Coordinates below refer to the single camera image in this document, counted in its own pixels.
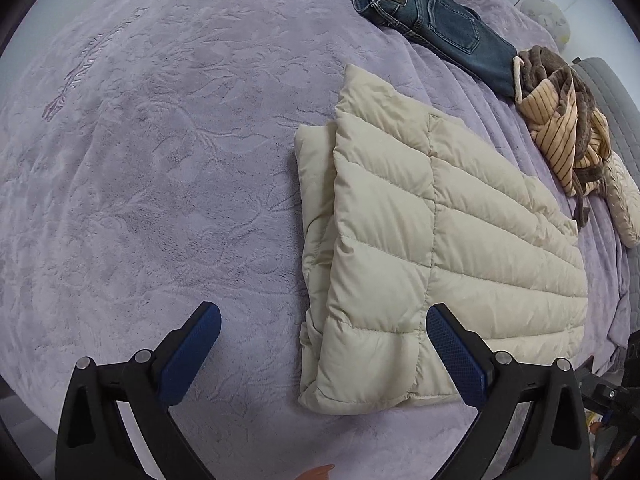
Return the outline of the person's left hand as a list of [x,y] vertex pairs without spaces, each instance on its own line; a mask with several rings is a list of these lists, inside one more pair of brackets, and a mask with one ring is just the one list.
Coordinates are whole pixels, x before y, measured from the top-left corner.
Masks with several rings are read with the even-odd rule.
[[302,472],[295,480],[329,480],[330,472],[335,468],[334,464],[327,464],[311,468]]

